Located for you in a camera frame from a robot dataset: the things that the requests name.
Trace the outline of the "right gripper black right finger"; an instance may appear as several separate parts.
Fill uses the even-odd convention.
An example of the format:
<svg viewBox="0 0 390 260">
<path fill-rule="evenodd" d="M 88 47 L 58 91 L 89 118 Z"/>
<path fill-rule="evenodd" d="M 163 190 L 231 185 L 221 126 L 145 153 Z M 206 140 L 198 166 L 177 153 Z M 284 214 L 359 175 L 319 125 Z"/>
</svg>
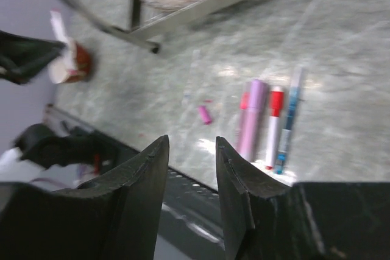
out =
<svg viewBox="0 0 390 260">
<path fill-rule="evenodd" d="M 227 259 L 388 259 L 389 184 L 285 185 L 216 138 Z"/>
</svg>

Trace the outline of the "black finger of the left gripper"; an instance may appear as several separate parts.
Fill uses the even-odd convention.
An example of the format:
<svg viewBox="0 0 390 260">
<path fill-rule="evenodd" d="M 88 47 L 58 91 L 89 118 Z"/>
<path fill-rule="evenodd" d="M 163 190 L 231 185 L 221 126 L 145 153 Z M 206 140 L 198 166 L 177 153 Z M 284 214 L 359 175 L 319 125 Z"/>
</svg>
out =
<svg viewBox="0 0 390 260">
<path fill-rule="evenodd" d="M 25 85 L 55 58 L 66 44 L 1 31 L 1 79 Z"/>
</svg>

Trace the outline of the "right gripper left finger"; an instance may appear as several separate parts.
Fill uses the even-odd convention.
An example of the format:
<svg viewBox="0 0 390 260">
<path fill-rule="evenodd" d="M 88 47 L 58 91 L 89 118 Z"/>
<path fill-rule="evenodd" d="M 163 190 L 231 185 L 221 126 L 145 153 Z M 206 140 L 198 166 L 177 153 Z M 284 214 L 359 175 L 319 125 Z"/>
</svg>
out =
<svg viewBox="0 0 390 260">
<path fill-rule="evenodd" d="M 76 189 L 1 184 L 2 259 L 152 259 L 169 138 Z"/>
</svg>

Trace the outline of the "slim pink highlighter pen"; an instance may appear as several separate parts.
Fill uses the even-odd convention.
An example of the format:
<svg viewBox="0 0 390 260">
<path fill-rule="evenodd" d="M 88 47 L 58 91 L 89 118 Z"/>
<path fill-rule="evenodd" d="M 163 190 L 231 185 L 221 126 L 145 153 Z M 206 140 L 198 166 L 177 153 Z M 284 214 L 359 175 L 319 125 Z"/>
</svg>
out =
<svg viewBox="0 0 390 260">
<path fill-rule="evenodd" d="M 236 145 L 235 145 L 236 150 L 239 150 L 239 148 L 240 148 L 241 133 L 242 133 L 243 124 L 245 121 L 248 103 L 249 103 L 249 90 L 245 90 L 241 96 L 240 105 L 239 105 L 240 112 L 239 112 L 238 126 L 236 129 Z"/>
</svg>

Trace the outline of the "small red pen cap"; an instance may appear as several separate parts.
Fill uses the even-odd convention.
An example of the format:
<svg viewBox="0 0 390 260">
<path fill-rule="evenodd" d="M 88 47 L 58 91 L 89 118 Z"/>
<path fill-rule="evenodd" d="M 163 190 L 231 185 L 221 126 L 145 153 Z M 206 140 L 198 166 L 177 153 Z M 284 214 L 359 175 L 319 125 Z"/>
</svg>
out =
<svg viewBox="0 0 390 260">
<path fill-rule="evenodd" d="M 282 86 L 274 86 L 271 89 L 269 99 L 269 108 L 271 117 L 280 117 L 283 110 L 283 103 L 285 99 L 285 90 Z"/>
</svg>

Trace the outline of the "small purple cap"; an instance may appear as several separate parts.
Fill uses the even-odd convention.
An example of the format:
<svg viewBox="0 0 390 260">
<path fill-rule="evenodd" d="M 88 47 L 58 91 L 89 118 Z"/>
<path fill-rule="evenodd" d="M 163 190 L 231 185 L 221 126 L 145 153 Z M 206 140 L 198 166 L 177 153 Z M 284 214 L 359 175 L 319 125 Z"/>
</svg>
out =
<svg viewBox="0 0 390 260">
<path fill-rule="evenodd" d="M 212 117 L 211 117 L 208 109 L 206 108 L 206 106 L 204 106 L 204 105 L 198 106 L 198 112 L 199 112 L 199 115 L 200 115 L 202 122 L 205 125 L 211 124 L 213 122 Z"/>
</svg>

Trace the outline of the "white pen with red tip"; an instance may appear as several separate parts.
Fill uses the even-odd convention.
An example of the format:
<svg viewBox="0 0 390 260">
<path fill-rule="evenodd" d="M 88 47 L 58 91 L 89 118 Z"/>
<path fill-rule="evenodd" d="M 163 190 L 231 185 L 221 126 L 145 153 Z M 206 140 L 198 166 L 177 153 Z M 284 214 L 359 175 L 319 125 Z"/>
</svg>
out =
<svg viewBox="0 0 390 260">
<path fill-rule="evenodd" d="M 266 160 L 264 164 L 264 167 L 267 170 L 272 169 L 275 163 L 275 156 L 276 156 L 277 143 L 278 143 L 279 119 L 280 117 L 269 116 L 269 128 L 268 128 L 267 146 L 266 146 Z"/>
</svg>

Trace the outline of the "thick pink marker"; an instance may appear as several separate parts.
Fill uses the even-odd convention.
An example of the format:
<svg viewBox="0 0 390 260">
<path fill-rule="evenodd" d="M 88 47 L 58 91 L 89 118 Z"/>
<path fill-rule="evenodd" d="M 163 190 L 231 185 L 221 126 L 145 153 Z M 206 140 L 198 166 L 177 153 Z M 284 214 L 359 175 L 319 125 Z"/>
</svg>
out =
<svg viewBox="0 0 390 260">
<path fill-rule="evenodd" d="M 250 84 L 249 100 L 245 110 L 245 120 L 241 131 L 239 154 L 251 162 L 255 155 L 260 117 L 268 95 L 268 84 L 253 79 Z"/>
</svg>

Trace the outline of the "blue pen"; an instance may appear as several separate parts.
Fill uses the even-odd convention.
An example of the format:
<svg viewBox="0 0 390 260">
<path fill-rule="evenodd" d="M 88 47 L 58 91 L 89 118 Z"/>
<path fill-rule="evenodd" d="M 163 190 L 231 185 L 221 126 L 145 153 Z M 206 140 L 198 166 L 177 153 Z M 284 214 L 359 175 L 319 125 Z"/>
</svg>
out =
<svg viewBox="0 0 390 260">
<path fill-rule="evenodd" d="M 286 112 L 286 121 L 281 131 L 280 142 L 279 142 L 278 152 L 277 152 L 277 159 L 275 162 L 276 174 L 281 174 L 283 172 L 283 167 L 288 157 L 291 139 L 292 139 L 295 115 L 297 112 L 297 107 L 300 99 L 300 90 L 302 87 L 303 73 L 304 73 L 304 68 L 298 67 L 295 69 L 291 79 L 291 84 L 289 87 L 288 107 Z"/>
</svg>

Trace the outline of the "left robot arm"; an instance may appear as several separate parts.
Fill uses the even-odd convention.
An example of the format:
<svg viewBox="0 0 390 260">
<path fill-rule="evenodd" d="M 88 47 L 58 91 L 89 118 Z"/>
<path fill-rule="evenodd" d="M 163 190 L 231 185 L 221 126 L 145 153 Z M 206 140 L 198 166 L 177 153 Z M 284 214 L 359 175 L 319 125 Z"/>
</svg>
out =
<svg viewBox="0 0 390 260">
<path fill-rule="evenodd" d="M 66 51 L 61 41 L 49 41 L 1 32 L 1 79 L 25 85 Z M 26 128 L 15 140 L 22 160 L 49 169 L 53 165 L 88 164 L 101 175 L 115 167 L 118 151 L 107 136 L 79 128 L 59 137 L 44 124 Z"/>
</svg>

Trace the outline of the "white paper cup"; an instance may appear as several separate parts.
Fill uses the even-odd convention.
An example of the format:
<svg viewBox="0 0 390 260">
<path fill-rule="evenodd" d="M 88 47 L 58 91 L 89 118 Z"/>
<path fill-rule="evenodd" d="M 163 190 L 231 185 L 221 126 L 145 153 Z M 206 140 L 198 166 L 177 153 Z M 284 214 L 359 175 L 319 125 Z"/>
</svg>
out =
<svg viewBox="0 0 390 260">
<path fill-rule="evenodd" d="M 48 74 L 52 83 L 76 83 L 86 80 L 92 68 L 90 53 L 72 38 L 64 53 L 51 61 Z"/>
</svg>

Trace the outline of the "black base bar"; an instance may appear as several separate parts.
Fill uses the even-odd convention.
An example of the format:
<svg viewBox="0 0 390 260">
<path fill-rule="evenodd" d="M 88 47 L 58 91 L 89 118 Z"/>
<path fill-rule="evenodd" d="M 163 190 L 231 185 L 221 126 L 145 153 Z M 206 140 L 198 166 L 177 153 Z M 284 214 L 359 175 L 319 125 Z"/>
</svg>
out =
<svg viewBox="0 0 390 260">
<path fill-rule="evenodd" d="M 137 150 L 52 104 L 46 107 L 44 123 L 59 135 L 72 128 L 79 133 L 96 135 L 114 149 L 115 164 L 121 164 L 138 154 Z M 154 258 L 225 258 L 217 190 L 178 170 L 168 169 Z"/>
</svg>

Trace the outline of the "steel two-tier dish rack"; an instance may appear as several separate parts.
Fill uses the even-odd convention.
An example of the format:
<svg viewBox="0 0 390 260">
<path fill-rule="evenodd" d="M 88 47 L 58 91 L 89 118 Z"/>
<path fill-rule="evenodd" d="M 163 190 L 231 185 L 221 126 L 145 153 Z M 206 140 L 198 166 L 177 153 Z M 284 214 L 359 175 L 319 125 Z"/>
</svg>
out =
<svg viewBox="0 0 390 260">
<path fill-rule="evenodd" d="M 130 24 L 125 29 L 104 21 L 88 10 L 81 0 L 62 1 L 98 30 L 156 54 L 160 45 L 151 40 L 153 37 L 244 0 L 200 0 L 175 11 L 154 9 L 140 0 L 130 0 Z"/>
</svg>

